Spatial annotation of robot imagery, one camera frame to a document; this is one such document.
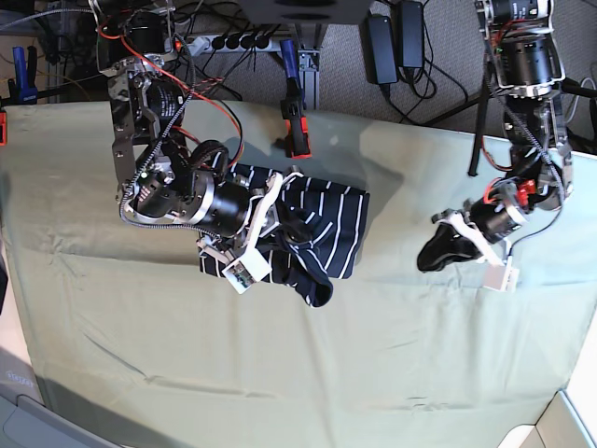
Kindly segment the navy white striped T-shirt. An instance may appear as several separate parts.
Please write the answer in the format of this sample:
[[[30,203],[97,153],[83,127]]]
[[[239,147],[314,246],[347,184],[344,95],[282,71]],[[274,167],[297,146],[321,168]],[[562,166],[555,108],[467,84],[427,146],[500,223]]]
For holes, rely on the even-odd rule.
[[[190,222],[197,228],[199,239],[201,228],[195,223],[195,214],[200,201],[195,181],[200,170],[216,172],[251,190],[263,189],[267,177],[277,172],[238,163],[208,165],[197,162],[193,168],[195,172],[189,182],[192,196],[188,206]],[[287,176],[293,172],[277,173]],[[304,245],[290,244],[280,232],[262,240],[258,250],[271,265],[271,273],[261,281],[292,287],[309,306],[324,306],[333,294],[332,279],[346,279],[352,274],[367,223],[369,195],[361,189],[303,174],[282,190],[282,201],[313,230],[313,241]],[[213,259],[200,257],[201,272],[225,278],[222,271],[226,266],[216,266]]]

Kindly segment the blue orange centre clamp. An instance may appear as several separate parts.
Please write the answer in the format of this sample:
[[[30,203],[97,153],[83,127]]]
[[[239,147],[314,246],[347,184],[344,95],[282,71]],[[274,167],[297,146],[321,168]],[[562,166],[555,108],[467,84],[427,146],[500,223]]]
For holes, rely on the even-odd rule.
[[[297,53],[292,39],[280,41],[285,70],[286,95],[281,101],[281,113],[285,121],[285,154],[290,159],[308,159],[312,156],[308,123],[304,115],[303,93],[299,81]]]

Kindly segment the black tripod stand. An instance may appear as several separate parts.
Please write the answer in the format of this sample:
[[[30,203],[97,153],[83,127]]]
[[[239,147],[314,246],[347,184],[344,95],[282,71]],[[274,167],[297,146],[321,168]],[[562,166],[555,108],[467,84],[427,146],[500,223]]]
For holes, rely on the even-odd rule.
[[[593,83],[592,88],[586,88],[584,86],[585,82],[591,82],[591,78],[584,78],[581,82],[577,82],[573,79],[566,78],[562,81],[560,86],[560,91],[566,94],[570,94],[574,97],[574,100],[570,104],[570,111],[564,114],[565,122],[568,123],[572,120],[577,106],[577,101],[580,98],[588,98],[590,100],[590,119],[593,128],[593,134],[596,134],[596,87],[595,83]],[[461,105],[453,107],[448,111],[439,114],[438,116],[429,119],[428,121],[423,123],[424,127],[434,127],[438,125],[440,122],[445,121],[457,114],[464,112],[465,110],[469,109],[470,107],[475,106],[477,110],[477,118],[482,118],[487,115],[488,104],[492,96],[486,92],[487,86],[483,85],[481,90],[478,94],[474,95],[472,98],[469,98],[467,95],[465,96],[465,102]],[[592,139],[585,138],[581,135],[578,135],[572,132],[570,129],[567,129],[568,136],[573,142],[573,147],[577,147],[581,152],[585,152],[588,154],[595,155],[596,154],[596,137]]]

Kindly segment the black power adapter left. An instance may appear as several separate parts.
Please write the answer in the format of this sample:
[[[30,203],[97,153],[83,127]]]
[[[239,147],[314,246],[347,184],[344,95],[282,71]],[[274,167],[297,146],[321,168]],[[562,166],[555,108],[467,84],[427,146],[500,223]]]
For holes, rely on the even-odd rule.
[[[368,83],[396,83],[395,50],[390,19],[383,15],[369,15],[359,31]]]

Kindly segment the black power adapter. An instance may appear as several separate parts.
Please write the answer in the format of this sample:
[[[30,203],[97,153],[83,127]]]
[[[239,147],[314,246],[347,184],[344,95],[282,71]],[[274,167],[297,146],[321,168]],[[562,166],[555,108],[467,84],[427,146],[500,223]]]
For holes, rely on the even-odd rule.
[[[423,4],[400,1],[393,16],[396,42],[396,66],[408,83],[414,83],[417,71],[423,68]]]
[[[369,15],[359,31],[368,83],[396,83],[395,50],[390,19],[383,15]]]

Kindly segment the light green table cloth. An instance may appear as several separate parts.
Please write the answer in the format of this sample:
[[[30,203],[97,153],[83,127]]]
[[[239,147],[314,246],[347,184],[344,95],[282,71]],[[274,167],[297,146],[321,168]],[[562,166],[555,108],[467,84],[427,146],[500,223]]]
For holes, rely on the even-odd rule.
[[[512,293],[484,266],[420,273],[432,215],[482,195],[467,133],[316,112],[310,176],[370,194],[353,275],[311,308],[238,294],[196,234],[122,222],[106,103],[13,106],[7,265],[42,400],[134,447],[494,447],[569,381],[596,310],[596,160],[562,216],[514,234]]]

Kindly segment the grey power strip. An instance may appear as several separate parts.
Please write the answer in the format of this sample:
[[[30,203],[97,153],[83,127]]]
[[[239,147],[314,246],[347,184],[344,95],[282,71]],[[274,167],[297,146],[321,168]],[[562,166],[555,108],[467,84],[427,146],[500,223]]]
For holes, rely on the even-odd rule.
[[[187,44],[193,57],[202,54],[281,51],[280,39],[268,33],[234,33],[229,35],[190,35]]]

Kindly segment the black power adapter right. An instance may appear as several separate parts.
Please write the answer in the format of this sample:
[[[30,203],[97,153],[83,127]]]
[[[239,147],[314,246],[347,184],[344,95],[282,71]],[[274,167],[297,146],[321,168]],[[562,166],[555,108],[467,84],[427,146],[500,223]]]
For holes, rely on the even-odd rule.
[[[408,83],[414,83],[417,71],[423,68],[423,4],[400,1],[393,16],[396,42],[396,66]]]

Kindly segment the black box under table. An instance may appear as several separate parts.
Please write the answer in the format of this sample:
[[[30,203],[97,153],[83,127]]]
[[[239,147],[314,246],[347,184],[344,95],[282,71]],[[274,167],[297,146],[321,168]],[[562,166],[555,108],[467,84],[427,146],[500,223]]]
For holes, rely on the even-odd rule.
[[[255,24],[358,24],[373,4],[370,0],[240,0],[239,6]]]

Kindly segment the blue left clamp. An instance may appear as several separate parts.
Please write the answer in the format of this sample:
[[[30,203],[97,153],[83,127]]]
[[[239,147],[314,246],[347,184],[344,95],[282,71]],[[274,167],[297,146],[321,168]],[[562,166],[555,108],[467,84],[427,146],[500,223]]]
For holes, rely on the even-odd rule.
[[[30,105],[37,102],[35,85],[37,49],[34,46],[12,49],[15,76],[8,82],[9,105]]]

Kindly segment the aluminium profile post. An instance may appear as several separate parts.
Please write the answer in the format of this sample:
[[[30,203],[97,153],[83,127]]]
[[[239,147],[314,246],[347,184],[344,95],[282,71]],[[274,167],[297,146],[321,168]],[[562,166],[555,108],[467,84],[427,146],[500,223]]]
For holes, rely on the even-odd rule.
[[[290,33],[298,54],[298,75],[307,110],[320,106],[321,51],[327,24],[291,23]]]

